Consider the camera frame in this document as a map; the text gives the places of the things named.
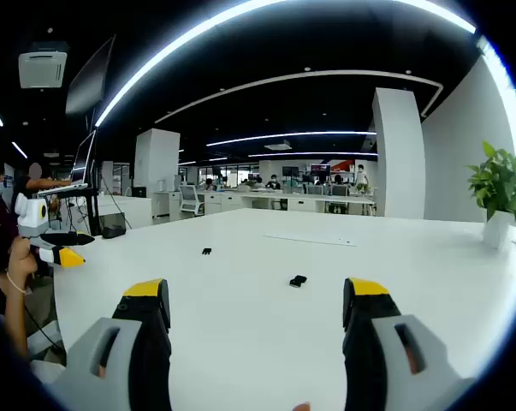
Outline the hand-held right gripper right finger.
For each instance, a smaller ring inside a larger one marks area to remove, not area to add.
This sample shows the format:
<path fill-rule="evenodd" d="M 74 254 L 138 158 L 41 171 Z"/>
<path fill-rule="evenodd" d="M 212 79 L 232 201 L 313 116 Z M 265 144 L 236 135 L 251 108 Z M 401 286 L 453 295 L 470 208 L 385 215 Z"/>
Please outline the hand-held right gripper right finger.
<path fill-rule="evenodd" d="M 347 410 L 448 410 L 474 383 L 451 367 L 444 342 L 401 314 L 379 283 L 345 280 L 342 326 Z"/>

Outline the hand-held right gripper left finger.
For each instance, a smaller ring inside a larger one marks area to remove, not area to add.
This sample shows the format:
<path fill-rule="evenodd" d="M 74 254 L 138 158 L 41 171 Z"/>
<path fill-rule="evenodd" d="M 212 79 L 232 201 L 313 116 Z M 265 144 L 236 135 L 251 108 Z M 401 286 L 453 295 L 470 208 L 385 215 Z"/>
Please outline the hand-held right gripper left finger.
<path fill-rule="evenodd" d="M 51 393 L 69 410 L 170 410 L 169 329 L 167 281 L 135 284 L 69 349 Z"/>

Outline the person's left hand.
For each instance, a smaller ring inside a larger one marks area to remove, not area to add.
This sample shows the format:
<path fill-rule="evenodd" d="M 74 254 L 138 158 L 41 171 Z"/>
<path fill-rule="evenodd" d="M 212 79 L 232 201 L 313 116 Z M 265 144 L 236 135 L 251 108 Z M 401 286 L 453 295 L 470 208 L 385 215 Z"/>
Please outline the person's left hand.
<path fill-rule="evenodd" d="M 9 265 L 6 271 L 9 292 L 27 292 L 27 278 L 37 270 L 37 263 L 30 250 L 30 241 L 16 237 L 10 248 Z"/>

